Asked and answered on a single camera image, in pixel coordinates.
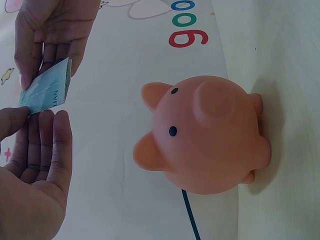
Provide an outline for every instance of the pig ear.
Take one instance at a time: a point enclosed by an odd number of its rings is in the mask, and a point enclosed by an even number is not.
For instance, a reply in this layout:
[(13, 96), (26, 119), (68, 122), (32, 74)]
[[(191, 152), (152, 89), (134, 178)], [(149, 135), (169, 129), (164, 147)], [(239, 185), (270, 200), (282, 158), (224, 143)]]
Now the pig ear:
[(139, 167), (148, 171), (165, 171), (168, 164), (159, 152), (152, 132), (142, 137), (133, 149), (133, 159)]
[(236, 109), (235, 94), (222, 81), (205, 81), (195, 91), (193, 111), (195, 118), (204, 126), (211, 126), (230, 119)]
[(172, 88), (172, 85), (161, 83), (161, 82), (151, 82), (147, 83), (142, 87), (141, 95), (144, 104), (153, 112), (160, 100), (166, 94), (166, 92)]

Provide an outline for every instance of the open palm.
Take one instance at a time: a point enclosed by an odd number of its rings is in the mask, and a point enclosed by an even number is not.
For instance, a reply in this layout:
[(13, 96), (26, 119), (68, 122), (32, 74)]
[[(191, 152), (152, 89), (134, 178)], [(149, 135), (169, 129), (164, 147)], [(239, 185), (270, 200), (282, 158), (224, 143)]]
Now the open palm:
[(51, 240), (66, 214), (72, 175), (68, 114), (0, 111), (0, 140), (18, 129), (12, 157), (0, 167), (0, 239)]
[(100, 0), (24, 0), (15, 21), (15, 62), (26, 89), (61, 60), (81, 64)]

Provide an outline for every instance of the table surface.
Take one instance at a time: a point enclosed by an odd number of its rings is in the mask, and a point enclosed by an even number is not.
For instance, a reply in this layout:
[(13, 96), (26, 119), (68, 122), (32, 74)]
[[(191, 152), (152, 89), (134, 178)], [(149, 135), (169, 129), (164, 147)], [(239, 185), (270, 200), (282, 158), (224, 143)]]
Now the table surface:
[(320, 1), (212, 0), (228, 76), (262, 94), (272, 160), (239, 186), (239, 240), (320, 239)]

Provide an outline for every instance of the banknote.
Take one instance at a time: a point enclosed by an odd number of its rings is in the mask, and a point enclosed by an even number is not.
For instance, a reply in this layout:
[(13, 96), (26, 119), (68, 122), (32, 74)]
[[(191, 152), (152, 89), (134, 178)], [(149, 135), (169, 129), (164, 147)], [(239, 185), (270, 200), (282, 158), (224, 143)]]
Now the banknote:
[(28, 106), (30, 114), (36, 114), (65, 103), (71, 80), (72, 60), (54, 65), (39, 75), (30, 87), (21, 92), (19, 106)]

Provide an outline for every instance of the piggy bank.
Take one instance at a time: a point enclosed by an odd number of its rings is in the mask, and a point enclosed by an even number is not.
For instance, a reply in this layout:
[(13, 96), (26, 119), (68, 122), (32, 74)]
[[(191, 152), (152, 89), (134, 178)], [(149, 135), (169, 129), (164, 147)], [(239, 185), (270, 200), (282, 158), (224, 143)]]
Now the piggy bank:
[(259, 134), (259, 94), (234, 82), (198, 76), (172, 86), (154, 82), (141, 90), (153, 114), (152, 130), (133, 150), (143, 169), (162, 171), (195, 194), (218, 194), (254, 181), (269, 165), (271, 147)]

